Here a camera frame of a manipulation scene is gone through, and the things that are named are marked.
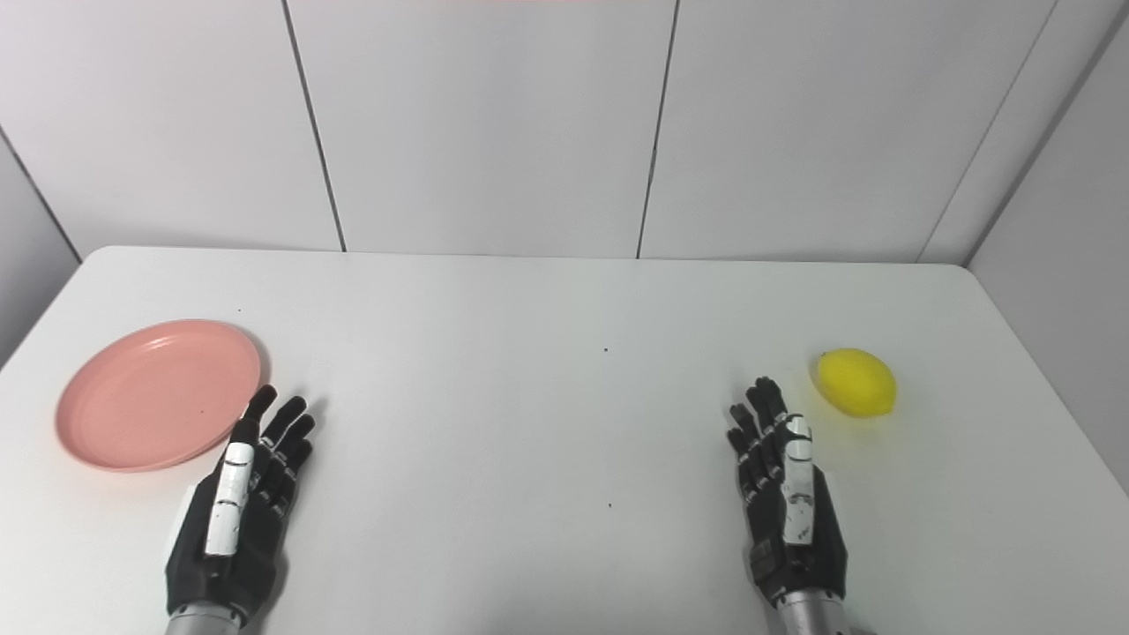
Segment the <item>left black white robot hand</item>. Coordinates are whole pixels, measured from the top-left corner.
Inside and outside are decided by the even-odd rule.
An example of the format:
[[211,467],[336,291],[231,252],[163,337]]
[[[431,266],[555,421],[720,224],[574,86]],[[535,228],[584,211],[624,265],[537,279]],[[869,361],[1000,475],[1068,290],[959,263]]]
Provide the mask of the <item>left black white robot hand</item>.
[[168,634],[238,634],[270,602],[301,467],[316,421],[306,400],[259,388],[213,471],[198,482],[166,566]]

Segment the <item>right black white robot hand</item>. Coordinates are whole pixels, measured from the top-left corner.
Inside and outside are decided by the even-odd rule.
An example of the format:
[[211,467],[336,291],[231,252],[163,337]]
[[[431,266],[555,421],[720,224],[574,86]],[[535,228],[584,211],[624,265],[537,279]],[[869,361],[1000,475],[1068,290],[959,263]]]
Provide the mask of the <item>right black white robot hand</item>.
[[753,583],[773,604],[805,591],[842,601],[848,551],[808,421],[770,377],[758,379],[729,414]]

